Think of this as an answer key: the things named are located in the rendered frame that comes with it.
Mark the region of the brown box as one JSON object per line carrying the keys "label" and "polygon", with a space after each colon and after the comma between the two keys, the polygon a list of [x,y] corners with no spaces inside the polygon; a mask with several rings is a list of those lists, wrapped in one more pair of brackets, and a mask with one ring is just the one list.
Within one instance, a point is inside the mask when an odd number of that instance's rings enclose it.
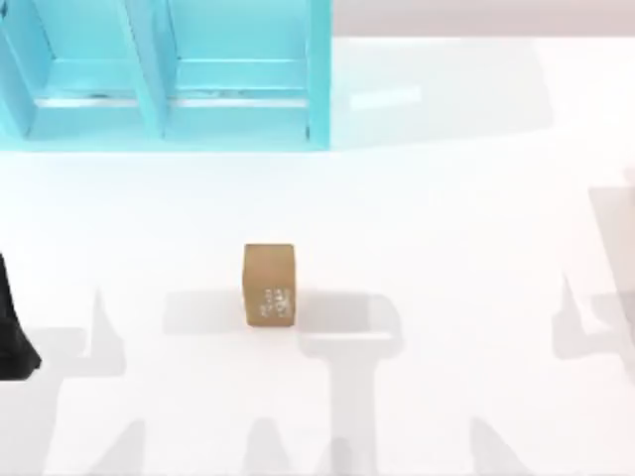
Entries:
{"label": "brown box", "polygon": [[296,253],[292,244],[244,246],[242,294],[247,324],[292,327],[296,323]]}

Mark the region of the light blue rack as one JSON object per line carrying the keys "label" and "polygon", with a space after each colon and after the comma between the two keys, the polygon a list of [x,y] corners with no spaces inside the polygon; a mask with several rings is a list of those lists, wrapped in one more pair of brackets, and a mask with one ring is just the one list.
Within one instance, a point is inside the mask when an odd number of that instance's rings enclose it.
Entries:
{"label": "light blue rack", "polygon": [[333,0],[0,0],[0,151],[323,151]]}

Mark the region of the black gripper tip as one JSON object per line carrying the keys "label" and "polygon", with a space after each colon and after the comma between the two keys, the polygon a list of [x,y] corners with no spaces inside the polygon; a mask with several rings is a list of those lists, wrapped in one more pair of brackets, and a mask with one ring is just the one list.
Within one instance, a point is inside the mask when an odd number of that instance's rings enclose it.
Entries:
{"label": "black gripper tip", "polygon": [[0,253],[0,381],[24,381],[42,365],[14,306],[4,256]]}

